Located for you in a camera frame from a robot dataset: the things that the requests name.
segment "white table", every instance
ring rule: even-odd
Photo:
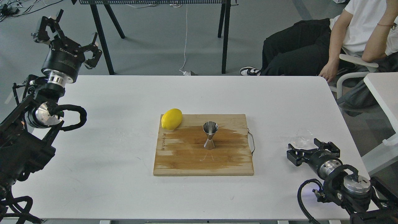
[[[60,104],[84,107],[87,123],[59,133],[55,157],[13,187],[15,197],[33,198],[31,213],[40,218],[306,220],[297,190],[317,175],[286,158],[299,128],[334,142],[340,159],[368,178],[322,77],[79,76]],[[256,144],[254,176],[153,176],[160,115],[171,108],[183,114],[246,114]],[[65,120],[73,124],[77,116],[67,113]],[[303,200],[313,216],[349,218],[333,203],[316,202],[312,188],[317,187],[304,189]]]
[[[398,73],[369,73],[365,84],[387,115],[395,134],[362,157],[369,175],[398,161]]]

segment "clear glass cup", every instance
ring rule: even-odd
[[[300,128],[296,131],[295,136],[293,137],[292,145],[295,148],[304,148],[310,146],[313,143],[312,133],[305,128]]]

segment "gray floor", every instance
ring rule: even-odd
[[[23,4],[29,6],[32,2],[33,0],[28,0]],[[56,1],[41,0],[33,9],[54,2]],[[331,0],[238,0],[238,3],[239,6],[231,9],[228,59],[224,75],[239,75],[239,69],[243,66],[260,67],[262,42],[267,36],[302,19],[334,17],[345,6]],[[40,69],[48,47],[34,43],[30,33],[35,31],[42,16],[56,15],[60,8],[65,11],[60,22],[65,35],[82,45],[90,43],[92,33],[96,31],[90,7],[79,3],[72,5],[68,0],[0,23],[0,120],[15,107],[10,95],[12,83],[22,82],[28,74],[41,75]],[[179,69],[184,63],[186,21],[188,32],[183,70],[192,70],[198,75],[223,75],[222,39],[217,38],[219,5],[190,4],[180,8],[158,5],[142,9],[113,5],[112,9],[126,35],[125,39],[118,36],[104,7],[98,6],[98,9],[113,67],[118,75],[182,75]],[[82,67],[79,75],[108,75],[104,57],[93,70]],[[344,118],[361,155],[394,133],[383,112]],[[394,189],[397,189],[398,183],[397,168],[398,164],[395,163],[377,173]],[[47,223],[80,224],[98,221],[49,220]]]

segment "sneaker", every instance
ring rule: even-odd
[[[261,72],[260,69],[247,66],[240,69],[240,74],[244,76],[259,76]]]

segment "chair armrest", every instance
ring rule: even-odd
[[[347,73],[345,75],[342,75],[338,80],[337,80],[337,99],[340,98],[343,95],[343,82],[346,79],[351,79],[351,78],[359,78],[359,77],[365,77],[369,72],[353,72],[353,73]]]
[[[354,64],[358,64],[358,65],[363,65],[366,67],[372,67],[372,68],[378,68],[378,64],[377,63],[368,63],[364,60],[362,60],[360,57],[355,57],[355,56],[351,56],[351,55],[345,55],[345,54],[340,54],[340,59],[344,60],[344,61],[348,61]]]

